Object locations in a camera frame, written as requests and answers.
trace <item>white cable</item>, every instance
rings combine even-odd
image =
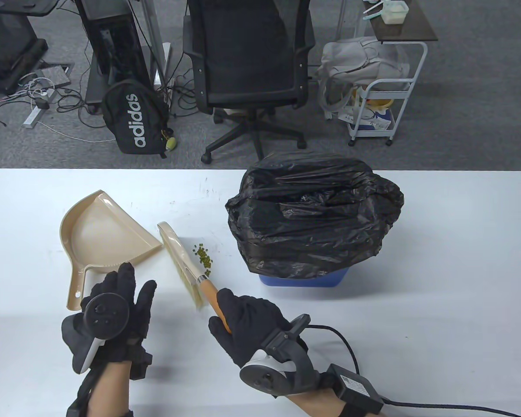
[[[47,80],[50,83],[51,87],[35,88],[36,84],[38,84],[41,79]],[[30,96],[32,99],[36,99],[36,98],[45,96],[46,91],[48,89],[56,89],[54,87],[54,82],[50,78],[35,77],[35,78],[31,79],[29,82],[27,82],[26,84],[22,85],[21,89],[19,91],[16,91],[12,95],[5,96],[3,99],[0,99],[0,103],[6,103],[10,100],[17,99],[22,96]]]
[[[19,81],[21,81],[23,78],[27,78],[27,77],[29,77],[30,75],[36,75],[36,72],[30,72],[30,73],[28,73],[28,74],[25,74],[23,77],[19,78],[19,80],[18,80],[18,85],[19,85],[19,86],[22,86],[23,84],[20,84]]]
[[[86,139],[80,139],[78,137],[73,137],[73,136],[70,136],[70,135],[66,135],[65,133],[62,133],[60,131],[57,131],[56,129],[54,129],[53,127],[50,127],[49,125],[45,125],[44,123],[42,122],[37,122],[37,123],[40,123],[41,125],[43,125],[44,127],[52,130],[53,132],[56,132],[62,136],[65,136],[65,137],[69,137],[70,139],[75,139],[76,141],[82,141],[82,142],[87,142],[87,143],[102,143],[102,142],[111,142],[111,141],[115,141],[115,139],[107,139],[106,141],[88,141]]]

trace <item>computer tower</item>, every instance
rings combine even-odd
[[[128,0],[75,0],[98,69],[110,86],[135,79],[151,86]]]

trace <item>blue trash can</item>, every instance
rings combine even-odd
[[[338,271],[330,272],[317,278],[310,280],[299,280],[294,278],[276,278],[273,276],[260,275],[260,281],[270,287],[319,287],[330,288],[335,287],[342,282],[343,277],[348,272],[349,268],[340,269]]]

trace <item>brush bristles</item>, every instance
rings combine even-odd
[[[165,244],[164,247],[168,250],[168,253],[170,254],[170,256],[175,264],[175,268],[178,270],[179,278],[185,285],[185,288],[187,288],[187,291],[189,291],[191,299],[193,300],[193,303],[195,303],[195,307],[201,308],[202,306],[205,305],[205,300],[203,299],[201,291],[199,290],[199,285],[197,284],[196,281],[189,282],[189,278],[187,277],[185,272],[183,272],[183,270],[181,270],[181,268],[179,267],[179,263],[175,260],[175,257],[173,256],[173,254],[170,250],[170,246]]]

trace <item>white bag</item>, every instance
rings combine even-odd
[[[348,103],[358,86],[369,85],[380,78],[406,78],[409,63],[401,46],[382,44],[374,36],[363,36],[324,45],[321,65],[315,75],[319,83],[318,104],[324,111],[334,113]],[[341,98],[337,103],[329,103],[328,95],[335,84],[342,88]],[[382,83],[379,87],[403,90],[406,84]]]

